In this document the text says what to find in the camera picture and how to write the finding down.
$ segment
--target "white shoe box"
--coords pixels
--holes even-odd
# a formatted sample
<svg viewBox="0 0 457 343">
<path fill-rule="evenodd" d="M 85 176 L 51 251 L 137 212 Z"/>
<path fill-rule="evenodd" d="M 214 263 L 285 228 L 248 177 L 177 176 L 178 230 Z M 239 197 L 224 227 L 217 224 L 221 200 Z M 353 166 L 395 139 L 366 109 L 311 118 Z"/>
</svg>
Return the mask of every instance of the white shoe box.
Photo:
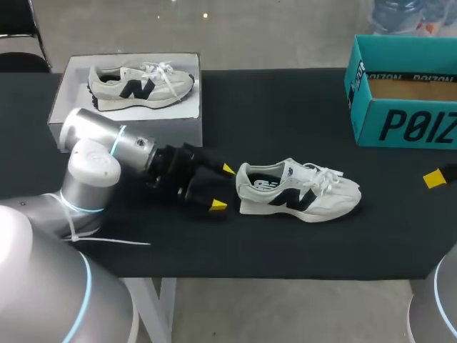
<svg viewBox="0 0 457 343">
<path fill-rule="evenodd" d="M 141 65 L 143 62 L 169 62 L 175 70 L 186 71 L 195 78 L 194 88 L 181 102 L 164 109 L 150 109 L 135 106 L 118 111 L 98 111 L 92 104 L 88 77 L 91 66 L 101 69 L 117 68 L 124 64 Z M 201 71 L 198 54 L 107 54 L 73 56 L 70 58 L 54 105 L 49 115 L 48 125 L 55 138 L 70 111 L 82 107 L 123 125 L 136 126 L 142 132 L 156 139 L 159 146 L 170 144 L 181 146 L 188 143 L 203 145 L 201 128 Z"/>
</svg>

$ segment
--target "teal shoe box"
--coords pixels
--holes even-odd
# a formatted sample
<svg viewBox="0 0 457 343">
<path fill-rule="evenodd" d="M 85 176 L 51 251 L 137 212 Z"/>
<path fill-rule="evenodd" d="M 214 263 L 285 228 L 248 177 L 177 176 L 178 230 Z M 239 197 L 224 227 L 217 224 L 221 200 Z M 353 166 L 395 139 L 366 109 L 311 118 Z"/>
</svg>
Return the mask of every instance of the teal shoe box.
<svg viewBox="0 0 457 343">
<path fill-rule="evenodd" d="M 344 85 L 359 146 L 457 149 L 457 39 L 356 36 Z"/>
</svg>

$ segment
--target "chair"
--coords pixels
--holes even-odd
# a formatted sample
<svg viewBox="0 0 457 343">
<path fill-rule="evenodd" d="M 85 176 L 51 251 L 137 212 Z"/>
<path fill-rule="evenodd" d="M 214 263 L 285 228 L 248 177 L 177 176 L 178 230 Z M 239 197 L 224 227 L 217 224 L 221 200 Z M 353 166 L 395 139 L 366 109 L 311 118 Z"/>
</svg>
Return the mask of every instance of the chair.
<svg viewBox="0 0 457 343">
<path fill-rule="evenodd" d="M 0 39 L 14 37 L 37 38 L 44 59 L 25 53 L 0 54 L 0 72 L 51 71 L 31 0 L 0 0 Z"/>
</svg>

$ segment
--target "shoelace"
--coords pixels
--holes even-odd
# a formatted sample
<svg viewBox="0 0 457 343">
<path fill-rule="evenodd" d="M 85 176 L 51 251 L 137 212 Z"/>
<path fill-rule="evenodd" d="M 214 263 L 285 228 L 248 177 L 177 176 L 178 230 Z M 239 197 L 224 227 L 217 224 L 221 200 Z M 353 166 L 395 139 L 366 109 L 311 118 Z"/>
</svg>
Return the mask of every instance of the shoelace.
<svg viewBox="0 0 457 343">
<path fill-rule="evenodd" d="M 149 77 L 156 78 L 157 76 L 160 76 L 161 79 L 164 80 L 166 85 L 170 88 L 171 93 L 173 93 L 173 95 L 180 101 L 181 99 L 179 98 L 178 94 L 173 88 L 173 85 L 167 77 L 168 73 L 173 73 L 173 67 L 170 66 L 169 63 L 171 63 L 171 61 L 160 63 L 143 62 L 143 64 L 140 66 L 140 69 L 144 70 L 144 78 L 148 79 Z"/>
<path fill-rule="evenodd" d="M 111 242 L 111 243 L 122 243 L 122 244 L 133 244 L 133 245 L 151 245 L 151 243 L 141 243 L 141 242 L 130 242 L 130 241 L 123 241 L 120 239 L 109 239 L 109 238 L 93 238 L 93 237 L 87 237 L 87 238 L 80 238 L 78 234 L 76 233 L 76 230 L 74 228 L 74 223 L 73 219 L 71 218 L 69 208 L 65 205 L 65 202 L 62 200 L 61 197 L 56 196 L 55 194 L 52 193 L 45 193 L 43 195 L 49 195 L 50 197 L 54 198 L 57 200 L 60 205 L 62 206 L 62 209 L 64 210 L 65 217 L 67 222 L 69 223 L 70 226 L 70 232 L 71 232 L 71 238 L 70 239 L 64 239 L 64 241 L 72 241 L 72 242 L 77 242 L 77 241 L 103 241 L 103 242 Z"/>
<path fill-rule="evenodd" d="M 338 184 L 340 182 L 340 177 L 343 176 L 341 171 L 323 168 L 314 163 L 305 163 L 303 166 L 305 168 L 312 166 L 313 170 L 315 171 L 314 177 L 309 181 L 304 182 L 303 185 L 307 187 L 319 187 L 321 190 L 321 197 L 323 196 L 324 192 L 331 191 L 332 186 L 334 184 Z"/>
</svg>

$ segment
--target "shoe tongue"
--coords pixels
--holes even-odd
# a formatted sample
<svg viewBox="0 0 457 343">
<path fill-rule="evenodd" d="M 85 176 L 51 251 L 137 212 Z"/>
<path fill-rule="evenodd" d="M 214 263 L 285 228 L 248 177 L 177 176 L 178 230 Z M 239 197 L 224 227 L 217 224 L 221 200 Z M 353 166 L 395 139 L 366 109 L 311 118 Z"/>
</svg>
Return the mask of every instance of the shoe tongue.
<svg viewBox="0 0 457 343">
<path fill-rule="evenodd" d="M 133 68 L 127 68 L 126 66 L 121 67 L 119 72 L 121 73 L 121 80 L 124 80 L 124 79 L 139 79 L 144 74 L 144 71 L 142 71 L 142 70 L 133 69 Z"/>
<path fill-rule="evenodd" d="M 306 168 L 292 159 L 287 159 L 284 161 L 284 170 L 281 177 L 281 182 L 289 177 L 294 177 L 299 180 L 307 180 L 315 173 L 315 169 Z"/>
</svg>

